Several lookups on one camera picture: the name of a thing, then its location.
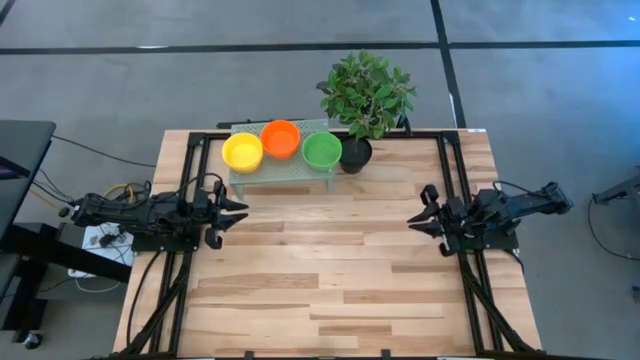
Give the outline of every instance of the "wooden table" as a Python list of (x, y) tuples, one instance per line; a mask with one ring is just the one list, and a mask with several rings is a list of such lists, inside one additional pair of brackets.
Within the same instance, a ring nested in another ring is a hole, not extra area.
[[(475, 193), (498, 177), (488, 135), (459, 133)], [(178, 188), (188, 134), (165, 133), (154, 192)], [(245, 350), (256, 356), (378, 356), (380, 349), (398, 356), (474, 354), (457, 259), (442, 257), (438, 241), (406, 224), (423, 209), (418, 193), (425, 184), (434, 183), (446, 198), (436, 142), (372, 144), (371, 162), (357, 175), (338, 171), (333, 193), (322, 183), (247, 187), (249, 217), (223, 236), (222, 250), (203, 246), (194, 254), (179, 356), (242, 356)], [(222, 141), (212, 145), (207, 172), (226, 179)], [(207, 179), (205, 187), (212, 183)], [(504, 252), (485, 254), (498, 308), (539, 347), (520, 266)], [(151, 257), (135, 260), (114, 351), (125, 347), (131, 302)], [(132, 334), (156, 306), (163, 267), (164, 254), (143, 284)], [(486, 315), (478, 308), (490, 348)], [(160, 349), (167, 349), (168, 323)]]

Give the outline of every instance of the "black stand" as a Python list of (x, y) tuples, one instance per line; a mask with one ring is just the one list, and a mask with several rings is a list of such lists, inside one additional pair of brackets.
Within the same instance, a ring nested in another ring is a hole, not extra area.
[(47, 271), (47, 263), (37, 259), (20, 259), (14, 276), (20, 283), (11, 299), (1, 330), (13, 330), (12, 342), (27, 340), (31, 330), (39, 330), (47, 300), (36, 299), (38, 288)]
[(9, 226), (2, 242), (0, 242), (2, 244), (1, 250), (121, 283), (129, 282), (131, 268), (127, 265), (58, 241), (58, 230), (49, 225), (37, 224), (39, 227), (37, 232), (25, 227), (32, 228), (33, 225), (12, 224)]

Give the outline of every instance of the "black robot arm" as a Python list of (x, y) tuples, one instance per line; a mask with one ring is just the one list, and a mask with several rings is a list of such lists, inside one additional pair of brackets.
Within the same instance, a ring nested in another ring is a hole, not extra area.
[(146, 200), (125, 204), (106, 199), (97, 194), (87, 194), (73, 202), (71, 220), (77, 226), (97, 226), (105, 222), (119, 224), (121, 231), (134, 236), (156, 239), (181, 239), (198, 233), (199, 227), (210, 225), (205, 232), (205, 242), (211, 248), (220, 249), (219, 231), (227, 231), (247, 213), (222, 214), (221, 210), (237, 211), (249, 208), (245, 204), (227, 198), (227, 190), (216, 181), (211, 192), (197, 188), (193, 202), (187, 202), (177, 192), (164, 192)]
[(471, 204), (454, 197), (440, 206), (433, 185), (425, 186), (420, 197), (426, 208), (407, 221), (409, 227), (433, 237), (442, 236), (440, 249), (445, 256), (466, 249), (515, 249), (518, 244), (513, 231), (522, 217), (534, 213), (564, 214), (573, 206), (554, 182), (516, 196), (498, 189), (483, 189)]

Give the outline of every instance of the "white cable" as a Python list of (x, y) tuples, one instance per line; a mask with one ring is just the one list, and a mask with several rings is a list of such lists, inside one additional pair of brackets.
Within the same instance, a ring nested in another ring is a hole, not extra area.
[[(125, 265), (128, 265), (127, 262), (124, 260), (124, 254), (126, 254), (129, 250), (131, 250), (131, 246), (129, 246), (124, 252), (121, 252), (118, 248), (116, 248), (115, 246), (113, 246), (113, 244), (111, 245), (114, 249), (116, 249), (116, 251), (118, 251), (118, 253), (120, 254), (119, 256), (117, 256), (115, 259), (110, 259), (112, 261), (116, 261), (118, 259), (122, 259), (122, 263)], [(100, 289), (100, 290), (90, 290), (90, 289), (85, 289), (82, 286), (80, 286), (80, 282), (78, 282), (78, 278), (75, 278), (76, 281), (76, 286), (78, 287), (78, 290), (80, 291), (84, 291), (87, 293), (92, 293), (92, 294), (99, 294), (99, 293), (105, 293), (108, 291), (111, 291), (115, 288), (117, 288), (118, 286), (120, 286), (120, 282), (118, 282), (117, 284), (115, 284), (114, 286), (107, 288), (107, 289)]]
[(82, 286), (80, 286), (80, 283), (78, 282), (78, 278), (76, 278), (76, 286), (78, 287), (78, 290), (80, 291), (84, 291), (84, 292), (88, 292), (88, 293), (103, 293), (103, 292), (107, 292), (107, 291), (111, 291), (115, 288), (117, 288), (118, 286), (120, 286), (120, 283), (118, 282), (117, 284), (115, 284), (114, 286), (108, 288), (108, 289), (100, 289), (100, 290), (89, 290), (89, 289), (85, 289)]

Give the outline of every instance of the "concrete floor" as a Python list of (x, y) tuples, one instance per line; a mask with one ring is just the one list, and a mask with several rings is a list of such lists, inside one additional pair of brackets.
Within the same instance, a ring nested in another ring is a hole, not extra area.
[[(449, 41), (640, 39), (640, 4), (632, 0), (440, 2)], [(0, 48), (435, 41), (433, 24), (426, 0), (17, 0), (0, 27)], [(454, 126), (438, 50), (376, 53), (413, 74), (414, 127)], [(60, 136), (154, 162), (167, 128), (323, 116), (314, 85), (344, 54), (0, 56), (0, 118), (52, 120)], [(637, 358), (640, 305), (630, 288), (640, 282), (640, 263), (595, 244), (586, 205), (592, 192), (640, 164), (640, 49), (455, 50), (452, 56), (467, 124), (488, 129), (501, 178), (531, 188), (557, 181), (576, 205), (562, 217), (527, 219), (518, 230), (544, 348)], [(73, 195), (152, 176), (57, 142), (43, 168)], [(595, 208), (594, 225), (607, 246), (639, 257), (640, 229), (626, 206)], [(19, 220), (59, 221), (30, 197)], [(72, 287), (61, 292), (80, 299)], [(0, 334), (0, 349), (23, 359), (106, 355), (121, 304), (121, 295), (54, 302), (41, 348), (26, 352)]]

